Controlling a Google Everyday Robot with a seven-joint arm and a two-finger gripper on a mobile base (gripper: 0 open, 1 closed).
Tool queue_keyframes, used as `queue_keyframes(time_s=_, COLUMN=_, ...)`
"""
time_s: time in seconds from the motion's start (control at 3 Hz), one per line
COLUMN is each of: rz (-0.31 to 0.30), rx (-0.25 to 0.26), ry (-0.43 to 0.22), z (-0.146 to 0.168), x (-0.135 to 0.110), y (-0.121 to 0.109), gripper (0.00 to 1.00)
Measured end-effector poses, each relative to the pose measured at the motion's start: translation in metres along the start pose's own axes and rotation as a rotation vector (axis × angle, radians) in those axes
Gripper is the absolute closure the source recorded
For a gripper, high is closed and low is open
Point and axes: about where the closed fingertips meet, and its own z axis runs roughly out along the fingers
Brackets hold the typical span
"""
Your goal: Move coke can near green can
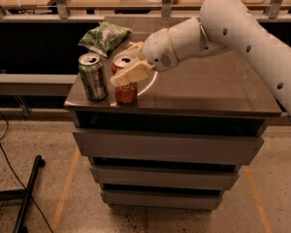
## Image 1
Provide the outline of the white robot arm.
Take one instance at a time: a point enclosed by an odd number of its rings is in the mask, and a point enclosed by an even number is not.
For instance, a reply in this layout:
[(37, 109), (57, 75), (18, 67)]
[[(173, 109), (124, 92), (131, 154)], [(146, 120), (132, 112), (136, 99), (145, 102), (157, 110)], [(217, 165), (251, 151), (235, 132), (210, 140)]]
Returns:
[(291, 48), (266, 31), (241, 0), (205, 0), (200, 16), (163, 28), (123, 52), (132, 61), (110, 78), (113, 86), (145, 80), (188, 58), (224, 48), (240, 54), (291, 116)]

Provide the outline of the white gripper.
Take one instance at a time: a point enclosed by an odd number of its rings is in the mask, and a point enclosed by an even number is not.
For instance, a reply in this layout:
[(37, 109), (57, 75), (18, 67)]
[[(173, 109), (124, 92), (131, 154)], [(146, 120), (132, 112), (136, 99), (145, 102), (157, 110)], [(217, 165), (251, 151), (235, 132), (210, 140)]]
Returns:
[(137, 61), (113, 75), (110, 78), (113, 86), (125, 86), (143, 81), (149, 77), (153, 68), (155, 71), (164, 72), (178, 66), (178, 58), (173, 50), (167, 28), (152, 33), (144, 42), (130, 42), (130, 47), (120, 52), (118, 56), (142, 61)]

